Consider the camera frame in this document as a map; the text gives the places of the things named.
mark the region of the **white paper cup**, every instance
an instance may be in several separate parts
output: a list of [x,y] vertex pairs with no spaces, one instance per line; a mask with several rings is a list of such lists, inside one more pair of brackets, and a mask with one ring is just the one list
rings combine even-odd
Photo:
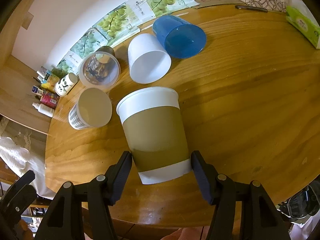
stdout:
[[171,58],[157,38],[143,33],[135,37],[128,47],[130,77],[140,84],[162,78],[170,69]]
[[100,89],[88,88],[69,112],[72,128],[81,130],[106,125],[112,116],[112,104],[108,95]]
[[58,96],[65,97],[77,82],[78,77],[73,73],[69,73],[57,82],[54,88]]
[[124,97],[116,110],[143,184],[191,171],[176,91],[144,88]]

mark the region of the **grape poster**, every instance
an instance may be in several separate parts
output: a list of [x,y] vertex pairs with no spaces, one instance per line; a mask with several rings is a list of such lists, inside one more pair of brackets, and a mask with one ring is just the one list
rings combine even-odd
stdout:
[[[93,25],[52,71],[62,78],[78,74],[79,61],[102,46],[115,47],[140,31],[139,25],[181,9],[198,5],[194,0],[129,0]],[[80,60],[70,60],[70,53]]]

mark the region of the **hand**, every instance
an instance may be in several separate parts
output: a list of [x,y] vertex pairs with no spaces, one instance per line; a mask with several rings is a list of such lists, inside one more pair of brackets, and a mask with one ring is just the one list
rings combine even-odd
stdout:
[[22,240],[33,240],[33,234],[31,230],[28,228],[27,223],[23,219],[21,219],[19,221],[19,225],[22,227],[24,231]]

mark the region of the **screw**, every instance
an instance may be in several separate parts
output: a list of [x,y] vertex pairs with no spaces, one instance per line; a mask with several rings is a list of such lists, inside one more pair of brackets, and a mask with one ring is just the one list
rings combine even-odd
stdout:
[[106,176],[104,176],[104,175],[99,175],[99,176],[97,177],[97,181],[104,181],[105,178],[106,178]]
[[261,183],[259,181],[257,181],[257,180],[254,180],[252,182],[252,185],[254,185],[255,187],[260,187]]
[[71,182],[67,181],[65,184],[63,184],[64,188],[70,188],[71,187]]
[[219,175],[218,175],[218,179],[219,179],[219,180],[226,180],[226,179],[227,179],[227,176],[224,175],[224,174],[219,174]]

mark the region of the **white bottle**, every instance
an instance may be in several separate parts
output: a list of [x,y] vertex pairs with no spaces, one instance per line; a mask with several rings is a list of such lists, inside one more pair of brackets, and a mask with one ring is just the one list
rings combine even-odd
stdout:
[[45,106],[44,104],[37,104],[37,103],[32,103],[32,105],[38,109],[38,112],[41,114],[45,114],[49,117],[53,117],[54,110],[48,106]]

